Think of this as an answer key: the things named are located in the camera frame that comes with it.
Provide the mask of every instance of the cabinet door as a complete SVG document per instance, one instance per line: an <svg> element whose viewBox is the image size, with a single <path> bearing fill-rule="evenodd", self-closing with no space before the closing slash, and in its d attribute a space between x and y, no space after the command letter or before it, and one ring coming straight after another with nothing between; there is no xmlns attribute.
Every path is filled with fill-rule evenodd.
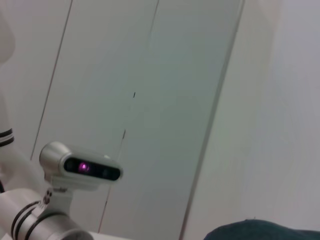
<svg viewBox="0 0 320 240"><path fill-rule="evenodd" d="M71 0L1 0L15 38L13 56L0 67L14 137L31 158Z"/></svg>
<svg viewBox="0 0 320 240"><path fill-rule="evenodd" d="M178 240L239 0L160 0L101 232Z"/></svg>
<svg viewBox="0 0 320 240"><path fill-rule="evenodd" d="M154 0L73 1L32 160L61 141L118 159L134 95L131 72L150 34ZM109 187L78 191L71 217L97 232Z"/></svg>

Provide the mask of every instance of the dark cloth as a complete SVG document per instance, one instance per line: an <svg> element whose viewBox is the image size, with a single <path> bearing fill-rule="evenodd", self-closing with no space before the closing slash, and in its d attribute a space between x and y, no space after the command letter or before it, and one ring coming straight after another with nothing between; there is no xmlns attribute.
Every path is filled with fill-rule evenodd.
<svg viewBox="0 0 320 240"><path fill-rule="evenodd" d="M320 232L295 230L253 219L218 227L204 240L320 240Z"/></svg>

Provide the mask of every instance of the white surface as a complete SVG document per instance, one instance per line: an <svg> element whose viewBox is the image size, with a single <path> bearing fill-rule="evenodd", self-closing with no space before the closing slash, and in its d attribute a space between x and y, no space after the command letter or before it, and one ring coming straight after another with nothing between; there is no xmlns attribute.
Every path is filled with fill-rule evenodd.
<svg viewBox="0 0 320 240"><path fill-rule="evenodd" d="M239 1L160 0L101 232L179 239Z"/></svg>
<svg viewBox="0 0 320 240"><path fill-rule="evenodd" d="M131 72L146 46L155 3L73 2L33 161L51 141L118 159L135 91ZM97 232L108 191L104 185L76 192L71 217Z"/></svg>
<svg viewBox="0 0 320 240"><path fill-rule="evenodd" d="M98 234L95 232L90 232L90 234L93 236L94 240L129 240L129 239L119 238L115 236ZM12 240L12 238L8 234L6 234L1 240Z"/></svg>
<svg viewBox="0 0 320 240"><path fill-rule="evenodd" d="M318 0L247 0L183 240L246 218L320 230Z"/></svg>
<svg viewBox="0 0 320 240"><path fill-rule="evenodd" d="M31 157L70 0L2 0L15 50L0 68L17 145Z"/></svg>

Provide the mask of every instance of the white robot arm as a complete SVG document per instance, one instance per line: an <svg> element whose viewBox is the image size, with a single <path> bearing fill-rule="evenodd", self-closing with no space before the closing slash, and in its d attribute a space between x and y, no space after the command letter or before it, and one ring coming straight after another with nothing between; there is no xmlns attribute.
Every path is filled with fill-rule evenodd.
<svg viewBox="0 0 320 240"><path fill-rule="evenodd" d="M0 65L14 49L14 35L0 12ZM39 159L45 179L15 145L0 89L0 227L13 240L121 240L89 234L69 217L73 190L118 181L123 171L117 163L60 142L47 144Z"/></svg>

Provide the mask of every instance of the camera sensor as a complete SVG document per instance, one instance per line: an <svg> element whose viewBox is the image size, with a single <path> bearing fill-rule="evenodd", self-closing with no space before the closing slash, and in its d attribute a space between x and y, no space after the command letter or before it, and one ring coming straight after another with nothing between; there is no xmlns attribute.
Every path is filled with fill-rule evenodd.
<svg viewBox="0 0 320 240"><path fill-rule="evenodd" d="M110 181L116 181L121 176L121 171L118 168L83 161L74 157L67 159L64 162L63 168L69 173L81 174Z"/></svg>

